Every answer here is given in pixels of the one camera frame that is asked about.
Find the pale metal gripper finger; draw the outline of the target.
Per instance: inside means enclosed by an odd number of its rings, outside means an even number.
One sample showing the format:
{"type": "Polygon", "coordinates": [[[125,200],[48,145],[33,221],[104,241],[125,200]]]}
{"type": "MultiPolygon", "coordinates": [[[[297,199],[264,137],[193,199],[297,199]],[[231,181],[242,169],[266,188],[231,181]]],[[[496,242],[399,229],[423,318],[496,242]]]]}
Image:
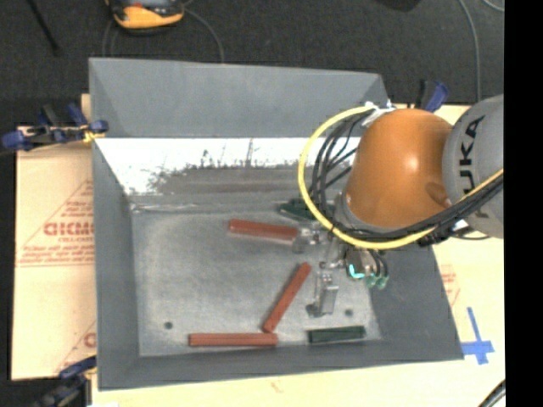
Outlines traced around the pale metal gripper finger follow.
{"type": "Polygon", "coordinates": [[[296,254],[302,254],[308,247],[321,244],[322,240],[322,232],[320,230],[300,228],[292,241],[291,249],[296,254]]]}
{"type": "Polygon", "coordinates": [[[331,315],[335,309],[339,286],[330,272],[319,272],[316,276],[313,301],[306,306],[306,312],[312,318],[331,315]]]}

